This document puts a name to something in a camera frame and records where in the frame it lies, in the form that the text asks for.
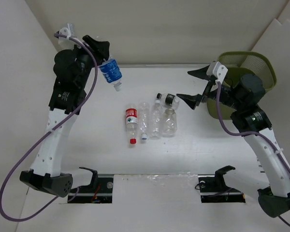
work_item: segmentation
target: green basket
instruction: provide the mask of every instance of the green basket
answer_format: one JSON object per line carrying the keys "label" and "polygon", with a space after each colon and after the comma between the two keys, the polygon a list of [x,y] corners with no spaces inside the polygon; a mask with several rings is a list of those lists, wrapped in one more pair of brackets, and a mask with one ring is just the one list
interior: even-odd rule
{"label": "green basket", "polygon": [[[257,52],[225,52],[218,57],[218,61],[228,68],[226,79],[222,84],[235,87],[245,74],[255,74],[263,82],[265,91],[268,92],[276,85],[277,79],[270,61]],[[211,117],[218,118],[216,101],[207,100],[207,109]],[[222,118],[230,119],[235,111],[225,105],[220,104]]]}

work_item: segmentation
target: red label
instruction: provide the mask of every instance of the red label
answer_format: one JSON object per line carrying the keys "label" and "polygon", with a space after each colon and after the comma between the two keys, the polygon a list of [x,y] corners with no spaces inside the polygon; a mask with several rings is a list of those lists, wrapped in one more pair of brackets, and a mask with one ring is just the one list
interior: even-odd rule
{"label": "red label", "polygon": [[126,118],[127,117],[137,117],[136,109],[130,108],[126,110]]}

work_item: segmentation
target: cable clip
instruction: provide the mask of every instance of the cable clip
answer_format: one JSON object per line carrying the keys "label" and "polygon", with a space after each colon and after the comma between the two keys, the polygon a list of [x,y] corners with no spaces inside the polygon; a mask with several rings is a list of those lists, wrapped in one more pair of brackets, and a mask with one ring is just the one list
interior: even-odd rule
{"label": "cable clip", "polygon": [[56,130],[53,130],[53,128],[49,129],[47,132],[54,133]]}
{"label": "cable clip", "polygon": [[280,148],[280,149],[278,149],[277,151],[275,151],[275,154],[277,155],[277,154],[280,154],[281,152],[283,152],[283,148]]}

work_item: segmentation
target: small white connector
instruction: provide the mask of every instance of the small white connector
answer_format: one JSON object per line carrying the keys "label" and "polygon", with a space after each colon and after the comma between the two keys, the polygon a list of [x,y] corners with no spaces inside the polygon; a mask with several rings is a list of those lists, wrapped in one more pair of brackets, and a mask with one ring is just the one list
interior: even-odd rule
{"label": "small white connector", "polygon": [[221,83],[223,82],[224,78],[226,77],[228,69],[226,66],[221,64],[220,62],[213,62],[209,65],[206,75],[208,76],[215,76]]}
{"label": "small white connector", "polygon": [[66,23],[63,28],[59,30],[59,34],[66,35],[67,38],[58,38],[58,44],[62,49],[73,49],[75,43],[70,41],[70,37],[75,37],[74,25],[72,23]]}
{"label": "small white connector", "polygon": [[284,151],[284,149],[283,148],[280,148],[280,149],[278,149],[277,151],[275,151],[275,154],[277,155],[277,154],[280,154],[281,152],[283,152]]}

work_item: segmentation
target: blue-labeled bottle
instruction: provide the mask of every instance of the blue-labeled bottle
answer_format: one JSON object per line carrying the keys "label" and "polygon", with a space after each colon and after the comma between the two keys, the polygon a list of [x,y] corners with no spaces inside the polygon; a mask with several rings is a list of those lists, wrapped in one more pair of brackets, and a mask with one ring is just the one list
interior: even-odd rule
{"label": "blue-labeled bottle", "polygon": [[119,70],[116,60],[110,58],[102,65],[100,65],[99,68],[107,83],[112,84],[116,91],[120,91],[122,74]]}

